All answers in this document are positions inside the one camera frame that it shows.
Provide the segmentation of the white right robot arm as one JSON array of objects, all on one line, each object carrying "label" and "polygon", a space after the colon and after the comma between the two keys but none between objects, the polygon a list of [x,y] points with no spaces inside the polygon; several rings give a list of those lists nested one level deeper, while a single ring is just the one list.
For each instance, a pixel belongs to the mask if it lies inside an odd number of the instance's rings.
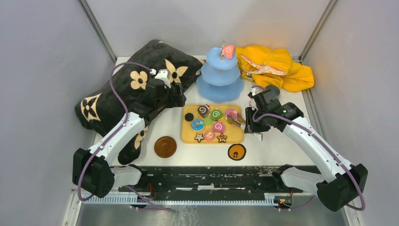
[{"label": "white right robot arm", "polygon": [[337,212],[347,206],[353,210],[366,208],[363,191],[368,170],[345,159],[312,127],[304,113],[292,102],[281,104],[279,89],[270,85],[251,87],[250,106],[246,108],[246,134],[267,132],[271,128],[293,140],[312,160],[319,173],[283,165],[272,173],[272,187],[277,192],[297,188],[308,192],[329,210]]}]

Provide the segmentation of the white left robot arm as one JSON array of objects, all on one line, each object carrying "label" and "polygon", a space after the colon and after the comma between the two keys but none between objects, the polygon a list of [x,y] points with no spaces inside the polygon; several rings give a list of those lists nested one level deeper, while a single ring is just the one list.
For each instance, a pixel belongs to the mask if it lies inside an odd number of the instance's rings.
[{"label": "white left robot arm", "polygon": [[163,109],[184,106],[186,96],[181,83],[168,85],[166,82],[166,79],[150,79],[145,92],[109,133],[89,149],[80,148],[74,153],[72,179],[81,201],[90,199],[82,196],[82,190],[103,198],[114,188],[132,186],[139,192],[147,188],[148,178],[137,167],[112,167],[111,164]]}]

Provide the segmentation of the metal serving tongs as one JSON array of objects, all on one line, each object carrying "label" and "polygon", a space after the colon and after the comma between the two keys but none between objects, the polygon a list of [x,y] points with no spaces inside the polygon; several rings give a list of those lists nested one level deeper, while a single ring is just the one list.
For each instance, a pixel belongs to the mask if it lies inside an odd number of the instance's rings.
[{"label": "metal serving tongs", "polygon": [[240,114],[238,114],[237,119],[233,119],[231,114],[227,115],[227,121],[231,125],[235,125],[242,129],[245,134],[250,134],[251,136],[255,137],[259,141],[263,141],[263,134],[262,133],[249,133],[249,128],[246,127],[245,120],[240,118]]}]

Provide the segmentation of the pink frosted donut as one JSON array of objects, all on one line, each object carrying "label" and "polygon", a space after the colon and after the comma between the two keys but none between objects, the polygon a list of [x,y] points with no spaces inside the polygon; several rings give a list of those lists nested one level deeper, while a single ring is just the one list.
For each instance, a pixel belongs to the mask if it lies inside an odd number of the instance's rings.
[{"label": "pink frosted donut", "polygon": [[235,109],[228,109],[226,110],[224,117],[227,121],[237,121],[238,111]]}]

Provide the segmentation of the black sandwich cookie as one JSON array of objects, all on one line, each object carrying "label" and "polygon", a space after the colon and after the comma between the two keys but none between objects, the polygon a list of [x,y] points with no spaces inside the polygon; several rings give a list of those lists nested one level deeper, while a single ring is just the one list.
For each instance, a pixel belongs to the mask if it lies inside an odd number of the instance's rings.
[{"label": "black sandwich cookie", "polygon": [[192,113],[186,113],[186,114],[184,115],[184,119],[185,119],[186,121],[188,121],[188,122],[191,122],[191,121],[194,120],[194,115],[193,115]]}]

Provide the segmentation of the salmon swirl cake slice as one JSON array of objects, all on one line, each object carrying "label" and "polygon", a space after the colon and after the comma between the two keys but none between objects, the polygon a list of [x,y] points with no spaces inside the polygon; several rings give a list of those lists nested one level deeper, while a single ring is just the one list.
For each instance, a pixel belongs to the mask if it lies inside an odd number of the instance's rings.
[{"label": "salmon swirl cake slice", "polygon": [[222,48],[221,56],[223,56],[226,59],[233,59],[234,55],[234,46],[233,45],[228,45]]}]

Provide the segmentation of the chocolate swirl roll cake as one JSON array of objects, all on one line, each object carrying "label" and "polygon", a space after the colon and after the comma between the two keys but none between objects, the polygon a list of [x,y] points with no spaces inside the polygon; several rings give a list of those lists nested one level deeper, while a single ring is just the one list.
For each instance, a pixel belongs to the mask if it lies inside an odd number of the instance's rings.
[{"label": "chocolate swirl roll cake", "polygon": [[207,105],[207,104],[201,105],[201,106],[198,107],[197,112],[202,118],[206,118],[209,115],[210,106]]}]

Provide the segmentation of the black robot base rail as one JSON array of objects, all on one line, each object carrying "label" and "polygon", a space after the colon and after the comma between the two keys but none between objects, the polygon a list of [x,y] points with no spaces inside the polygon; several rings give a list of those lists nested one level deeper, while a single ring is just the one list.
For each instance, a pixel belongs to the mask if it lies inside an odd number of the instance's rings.
[{"label": "black robot base rail", "polygon": [[246,201],[264,194],[291,194],[299,189],[278,185],[271,166],[142,167],[132,187],[156,201]]}]

